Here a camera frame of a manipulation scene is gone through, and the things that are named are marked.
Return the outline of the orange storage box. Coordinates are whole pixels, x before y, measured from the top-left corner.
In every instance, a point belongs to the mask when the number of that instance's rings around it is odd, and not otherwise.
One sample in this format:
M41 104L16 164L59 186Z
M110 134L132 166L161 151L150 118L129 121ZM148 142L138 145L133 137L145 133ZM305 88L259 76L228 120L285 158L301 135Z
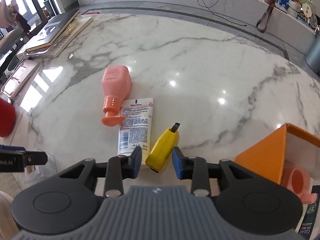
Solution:
M293 124L283 124L237 155L235 162L277 184L289 167L301 167L319 182L319 138Z

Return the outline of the stack of books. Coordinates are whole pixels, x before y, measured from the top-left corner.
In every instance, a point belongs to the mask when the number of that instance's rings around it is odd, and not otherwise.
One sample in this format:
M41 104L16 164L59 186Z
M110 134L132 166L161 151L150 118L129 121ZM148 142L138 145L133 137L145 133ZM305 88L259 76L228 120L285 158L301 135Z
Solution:
M54 16L18 51L17 58L56 58L92 22L92 17L79 15L78 9Z

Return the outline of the pink cup in box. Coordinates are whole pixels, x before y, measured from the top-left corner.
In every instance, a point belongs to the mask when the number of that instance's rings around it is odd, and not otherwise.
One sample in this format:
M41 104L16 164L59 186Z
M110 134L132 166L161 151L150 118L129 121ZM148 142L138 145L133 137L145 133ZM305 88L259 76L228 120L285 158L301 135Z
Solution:
M292 191L302 204L312 204L317 199L317 194L311 193L310 174L301 167L286 168L281 179L281 186Z

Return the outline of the yellow tape measure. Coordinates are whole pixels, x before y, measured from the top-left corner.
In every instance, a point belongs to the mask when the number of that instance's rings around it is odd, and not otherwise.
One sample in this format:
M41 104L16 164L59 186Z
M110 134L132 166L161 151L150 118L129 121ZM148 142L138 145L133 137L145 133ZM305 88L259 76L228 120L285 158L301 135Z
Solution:
M155 172L161 172L166 168L174 147L178 145L180 134L178 128L180 123L176 122L172 127L166 129L157 139L145 164Z

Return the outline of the white lotion tube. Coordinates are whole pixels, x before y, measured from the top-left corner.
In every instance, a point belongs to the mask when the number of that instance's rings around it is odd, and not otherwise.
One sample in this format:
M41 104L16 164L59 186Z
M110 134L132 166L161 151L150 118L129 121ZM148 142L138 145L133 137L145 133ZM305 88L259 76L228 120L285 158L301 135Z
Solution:
M142 166L150 154L153 99L125 100L120 111L125 120L119 125L118 155L129 156L137 147L142 148Z

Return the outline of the pink compartment tray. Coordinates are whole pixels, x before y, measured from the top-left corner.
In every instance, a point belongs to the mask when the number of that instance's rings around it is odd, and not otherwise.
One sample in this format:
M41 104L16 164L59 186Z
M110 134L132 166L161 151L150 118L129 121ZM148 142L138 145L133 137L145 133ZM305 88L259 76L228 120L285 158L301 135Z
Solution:
M33 75L38 65L39 63L33 60L22 61L3 85L1 92L8 98L13 99Z

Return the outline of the red object at edge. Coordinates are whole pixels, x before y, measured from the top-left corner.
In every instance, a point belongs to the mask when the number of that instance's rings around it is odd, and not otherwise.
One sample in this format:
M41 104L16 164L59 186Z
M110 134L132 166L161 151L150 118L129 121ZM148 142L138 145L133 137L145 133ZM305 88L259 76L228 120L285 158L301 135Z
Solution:
M0 98L0 137L10 134L16 118L15 107Z

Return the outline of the clear acrylic photo block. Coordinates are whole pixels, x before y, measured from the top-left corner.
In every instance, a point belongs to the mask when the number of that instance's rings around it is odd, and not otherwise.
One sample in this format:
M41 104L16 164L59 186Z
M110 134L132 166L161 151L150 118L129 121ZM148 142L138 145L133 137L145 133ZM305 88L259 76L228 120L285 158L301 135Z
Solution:
M35 184L57 173L55 158L52 154L46 153L48 160L44 165L26 166L24 169L25 183Z

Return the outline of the grey trash bin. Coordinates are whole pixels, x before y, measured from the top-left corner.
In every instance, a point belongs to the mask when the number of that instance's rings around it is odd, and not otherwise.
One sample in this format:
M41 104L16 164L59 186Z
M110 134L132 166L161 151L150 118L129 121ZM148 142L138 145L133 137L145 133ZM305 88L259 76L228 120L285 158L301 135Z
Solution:
M305 61L310 69L319 75L320 72L320 36L316 34L316 38L305 56Z

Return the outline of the dark shampoo bottle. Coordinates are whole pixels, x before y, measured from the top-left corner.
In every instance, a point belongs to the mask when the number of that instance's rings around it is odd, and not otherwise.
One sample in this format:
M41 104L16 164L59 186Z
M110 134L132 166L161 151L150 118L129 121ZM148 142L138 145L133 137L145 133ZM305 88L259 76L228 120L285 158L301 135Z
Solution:
M304 239L311 239L317 218L318 205L319 199L317 197L315 202L306 206L302 221L296 228L296 233L298 233Z

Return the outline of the pink pump bottle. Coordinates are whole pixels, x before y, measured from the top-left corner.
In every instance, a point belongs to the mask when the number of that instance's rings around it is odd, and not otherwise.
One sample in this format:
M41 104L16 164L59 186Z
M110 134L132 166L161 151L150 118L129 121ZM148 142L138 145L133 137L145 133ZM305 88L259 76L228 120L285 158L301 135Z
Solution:
M101 81L104 104L104 117L101 122L108 127L113 127L125 120L119 115L121 104L131 91L131 76L124 65L112 66L105 69Z

